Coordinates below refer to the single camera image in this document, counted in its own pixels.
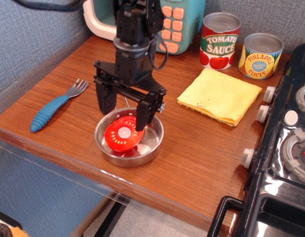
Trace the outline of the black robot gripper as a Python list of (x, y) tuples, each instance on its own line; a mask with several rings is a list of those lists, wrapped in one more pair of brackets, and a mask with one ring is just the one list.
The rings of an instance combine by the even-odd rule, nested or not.
[(163, 97), (167, 91), (152, 77), (153, 70), (157, 69), (154, 65), (157, 42), (129, 45), (115, 40), (114, 46), (115, 63), (94, 63), (99, 108), (104, 115), (110, 113), (115, 109), (117, 94), (136, 101), (136, 131), (142, 131), (155, 113), (165, 107)]

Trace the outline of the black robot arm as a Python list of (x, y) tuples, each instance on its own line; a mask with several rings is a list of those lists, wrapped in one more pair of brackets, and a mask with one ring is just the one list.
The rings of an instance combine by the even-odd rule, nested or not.
[(106, 115), (116, 106), (121, 94), (138, 103), (136, 130), (151, 123), (156, 112), (164, 109), (167, 91), (153, 79), (157, 43), (165, 19), (158, 0), (115, 0), (113, 2), (117, 34), (115, 62), (96, 61), (96, 94), (100, 111)]

